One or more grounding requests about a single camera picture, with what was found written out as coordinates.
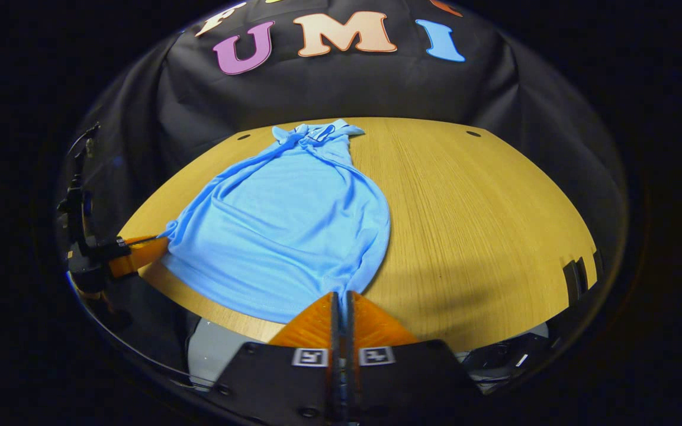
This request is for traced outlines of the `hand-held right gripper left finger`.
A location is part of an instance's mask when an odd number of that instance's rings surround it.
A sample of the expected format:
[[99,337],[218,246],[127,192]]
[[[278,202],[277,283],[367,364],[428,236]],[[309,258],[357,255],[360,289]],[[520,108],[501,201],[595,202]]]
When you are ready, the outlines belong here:
[[267,343],[243,343],[211,388],[211,401],[244,425],[336,425],[339,296],[311,303]]

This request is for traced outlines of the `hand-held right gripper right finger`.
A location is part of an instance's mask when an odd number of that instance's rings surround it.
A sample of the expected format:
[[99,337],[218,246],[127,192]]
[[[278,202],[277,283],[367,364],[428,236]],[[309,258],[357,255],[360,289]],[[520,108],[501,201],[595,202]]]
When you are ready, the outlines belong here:
[[443,340],[417,339],[358,293],[344,302],[348,424],[470,423],[484,394]]

